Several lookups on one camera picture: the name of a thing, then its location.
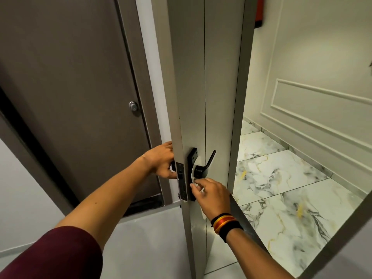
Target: floor tile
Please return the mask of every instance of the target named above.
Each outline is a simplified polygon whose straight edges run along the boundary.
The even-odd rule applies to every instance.
[[[239,263],[234,263],[204,275],[204,279],[246,279]]]
[[[241,209],[272,257],[298,277],[361,201],[326,179]]]
[[[238,260],[231,251],[229,245],[226,244],[220,236],[214,234],[214,240],[208,258],[207,267],[205,268],[205,273],[215,271],[237,261]]]
[[[259,130],[255,128],[254,126],[250,125],[248,122],[243,121],[241,124],[241,133],[240,135],[245,135],[249,133],[258,132]]]
[[[242,161],[262,155],[283,151],[285,148],[261,131],[240,136],[238,160]]]
[[[289,150],[237,163],[233,196],[238,205],[328,178]]]

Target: maroon sleeve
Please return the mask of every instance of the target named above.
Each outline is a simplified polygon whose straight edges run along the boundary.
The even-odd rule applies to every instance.
[[[54,228],[21,253],[1,273],[0,279],[99,279],[102,252],[85,230]]]

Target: fire extinguisher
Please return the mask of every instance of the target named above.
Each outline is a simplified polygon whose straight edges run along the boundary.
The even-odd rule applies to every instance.
[[[255,28],[260,28],[262,26],[262,19],[263,19],[263,0],[258,0],[256,22],[254,23]]]

